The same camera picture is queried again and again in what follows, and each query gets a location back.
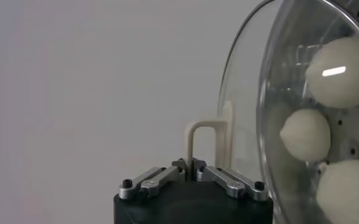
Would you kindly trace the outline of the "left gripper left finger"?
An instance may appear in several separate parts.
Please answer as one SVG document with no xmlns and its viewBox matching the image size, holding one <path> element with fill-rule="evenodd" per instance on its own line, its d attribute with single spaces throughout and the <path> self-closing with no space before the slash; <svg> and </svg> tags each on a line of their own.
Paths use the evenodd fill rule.
<svg viewBox="0 0 359 224">
<path fill-rule="evenodd" d="M 159 194 L 166 184 L 186 180 L 187 164 L 184 159 L 178 159 L 169 167 L 152 167 L 133 179 L 125 179 L 119 186 L 118 197 L 122 200 L 133 200 L 139 194 L 147 198 Z"/>
</svg>

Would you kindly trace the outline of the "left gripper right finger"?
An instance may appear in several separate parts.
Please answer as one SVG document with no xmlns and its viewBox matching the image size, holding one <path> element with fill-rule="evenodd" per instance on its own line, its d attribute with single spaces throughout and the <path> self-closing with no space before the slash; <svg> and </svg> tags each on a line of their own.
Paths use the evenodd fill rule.
<svg viewBox="0 0 359 224">
<path fill-rule="evenodd" d="M 264 182 L 251 180 L 232 169 L 208 166 L 205 161 L 193 158 L 193 173 L 196 181 L 214 182 L 223 188 L 229 197 L 250 197 L 255 201 L 268 199 L 268 188 Z"/>
</svg>

